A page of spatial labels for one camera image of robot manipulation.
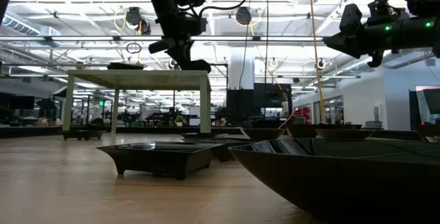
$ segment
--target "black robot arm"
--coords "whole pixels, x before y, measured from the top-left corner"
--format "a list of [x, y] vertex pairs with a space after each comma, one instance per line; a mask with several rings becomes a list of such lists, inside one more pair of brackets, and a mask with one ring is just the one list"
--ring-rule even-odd
[[360, 58], [368, 54], [370, 67], [382, 64], [384, 51], [432, 47], [440, 58], [440, 0], [406, 0], [414, 17], [405, 9], [389, 6], [388, 0], [374, 0], [368, 6], [371, 17], [361, 24], [362, 13], [355, 4], [347, 5], [340, 31], [324, 40], [327, 47]]

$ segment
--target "black tray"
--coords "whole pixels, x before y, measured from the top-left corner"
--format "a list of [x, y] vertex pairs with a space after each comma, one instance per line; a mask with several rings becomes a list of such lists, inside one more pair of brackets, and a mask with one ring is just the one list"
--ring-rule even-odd
[[93, 131], [93, 130], [72, 130], [72, 131], [63, 131], [64, 140], [68, 138], [77, 138], [78, 140], [85, 139], [88, 141], [90, 138], [98, 138], [101, 139], [102, 134], [105, 131]]
[[316, 129], [322, 138], [327, 139], [365, 139], [372, 135], [372, 130], [338, 130], [338, 129]]
[[211, 148], [220, 144], [194, 144], [184, 142], [144, 142], [97, 148], [114, 160], [118, 174], [137, 170], [160, 174], [174, 174], [184, 180], [188, 172], [208, 168]]
[[241, 132], [250, 139], [259, 139], [261, 141], [267, 139], [276, 139], [280, 137], [285, 129], [277, 128], [242, 128]]
[[439, 221], [440, 144], [278, 139], [230, 151], [265, 185], [330, 223]]

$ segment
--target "table leg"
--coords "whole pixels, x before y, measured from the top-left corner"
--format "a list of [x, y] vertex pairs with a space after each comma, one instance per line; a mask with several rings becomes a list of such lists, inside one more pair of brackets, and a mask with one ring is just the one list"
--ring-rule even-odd
[[64, 106], [63, 131], [70, 130], [70, 121], [72, 119], [72, 105], [74, 101], [75, 76], [69, 75], [67, 79], [67, 93]]
[[200, 133], [211, 133], [211, 89], [208, 77], [200, 77]]
[[113, 100], [113, 110], [111, 113], [111, 132], [116, 133], [118, 126], [118, 103], [119, 103], [119, 87], [115, 87], [115, 99]]

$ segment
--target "ceiling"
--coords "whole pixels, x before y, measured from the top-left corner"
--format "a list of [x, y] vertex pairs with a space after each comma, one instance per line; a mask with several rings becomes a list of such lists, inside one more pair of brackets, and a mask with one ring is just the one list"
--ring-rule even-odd
[[[310, 0], [247, 0], [244, 5], [250, 6], [252, 13], [252, 29], [238, 24], [234, 19], [235, 10], [209, 10], [205, 12], [208, 18], [205, 36], [312, 36], [312, 19], [308, 17], [311, 12]], [[314, 0], [313, 10], [315, 16], [316, 36], [331, 36], [339, 32], [339, 20], [344, 8], [348, 3], [359, 5], [364, 16], [367, 17], [369, 9], [366, 6], [372, 0]], [[207, 0], [206, 5], [228, 7], [236, 5], [240, 0]], [[391, 0], [390, 4], [395, 7], [404, 7], [403, 0]], [[62, 36], [117, 36], [136, 35], [135, 30], [124, 24], [124, 13], [129, 7], [140, 7], [142, 16], [151, 25], [151, 35], [162, 35], [159, 25], [155, 24], [156, 15], [150, 0], [11, 0], [8, 6], [8, 14], [21, 22], [34, 27], [36, 30], [47, 31], [51, 34]], [[0, 35], [23, 36], [6, 26], [0, 27]], [[127, 43], [112, 42], [59, 42], [57, 47], [48, 47], [39, 43], [23, 41], [8, 42], [8, 45], [17, 49], [25, 49], [27, 53], [40, 59], [52, 59], [56, 64], [72, 64], [77, 61], [87, 64], [96, 64], [96, 67], [88, 69], [104, 69], [103, 64], [109, 62], [136, 63], [146, 65], [148, 69], [168, 69], [170, 58], [164, 52], [149, 54], [143, 49], [139, 54], [130, 54], [125, 50]], [[146, 48], [149, 42], [139, 43]], [[242, 47], [244, 42], [196, 42], [191, 51], [193, 60], [204, 59], [209, 63], [227, 63], [231, 57], [231, 48]], [[312, 41], [301, 43], [270, 42], [266, 48], [265, 43], [246, 43], [251, 47], [252, 53], [258, 61], [263, 62], [267, 57], [275, 63], [267, 66], [274, 74], [283, 75], [288, 73], [315, 75], [315, 49]], [[356, 71], [353, 64], [356, 59], [329, 49], [322, 44], [317, 46], [318, 58], [323, 58], [328, 63], [328, 71], [338, 69], [345, 75], [357, 75], [364, 72], [365, 68]], [[264, 71], [262, 67], [256, 67], [256, 74]], [[62, 73], [69, 67], [57, 66], [53, 72]], [[213, 69], [213, 75], [221, 75], [224, 72], [220, 68]], [[313, 85], [313, 79], [304, 79], [300, 85]], [[212, 77], [211, 85], [226, 86], [224, 77]]]

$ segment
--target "white column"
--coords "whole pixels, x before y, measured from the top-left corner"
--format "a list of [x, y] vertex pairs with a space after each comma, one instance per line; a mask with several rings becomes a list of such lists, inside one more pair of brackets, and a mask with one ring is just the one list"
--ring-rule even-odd
[[115, 87], [115, 98], [113, 100], [113, 111], [111, 113], [111, 132], [116, 133], [118, 126], [118, 103], [119, 103], [119, 87]]
[[211, 88], [206, 76], [200, 77], [200, 133], [211, 133]]
[[[264, 63], [258, 61], [258, 65], [264, 71]], [[253, 89], [256, 62], [254, 48], [235, 47], [231, 49], [229, 59], [229, 88], [231, 90]]]
[[67, 93], [64, 106], [63, 131], [70, 130], [70, 120], [72, 118], [72, 105], [74, 101], [75, 76], [69, 75], [67, 79]]

